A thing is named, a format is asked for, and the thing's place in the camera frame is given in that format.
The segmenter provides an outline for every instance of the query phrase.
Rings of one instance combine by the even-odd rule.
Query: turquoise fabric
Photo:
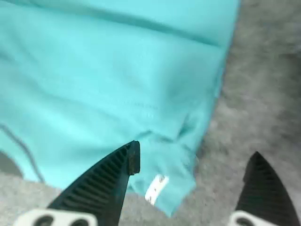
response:
[[[141,173],[128,189],[144,196],[168,176],[155,205],[171,216],[195,187],[238,5],[0,0],[0,150],[37,181],[26,146],[46,183],[66,188],[138,140]]]

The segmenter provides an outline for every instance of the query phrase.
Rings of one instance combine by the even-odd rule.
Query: white tag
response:
[[[160,192],[168,184],[169,178],[163,175],[156,175],[155,179],[150,184],[149,188],[145,193],[145,199],[151,205],[155,205],[156,199],[158,198]]]

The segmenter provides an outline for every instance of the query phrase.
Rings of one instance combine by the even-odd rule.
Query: gray carpet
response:
[[[120,225],[225,225],[254,151],[275,168],[301,216],[301,44],[295,43],[301,32],[294,34],[300,12],[300,0],[242,0],[222,97],[201,145],[196,190],[171,219],[142,197],[127,196]],[[5,174],[0,182],[1,226],[59,193]]]

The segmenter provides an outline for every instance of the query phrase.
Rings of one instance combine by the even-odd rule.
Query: white plastic base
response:
[[[244,211],[235,211],[228,226],[277,226]]]
[[[13,226],[38,226],[36,225],[38,220],[45,216],[49,216],[53,219],[51,226],[72,226],[72,224],[78,220],[87,221],[87,226],[98,225],[96,217],[92,214],[52,209],[35,209],[21,215]]]

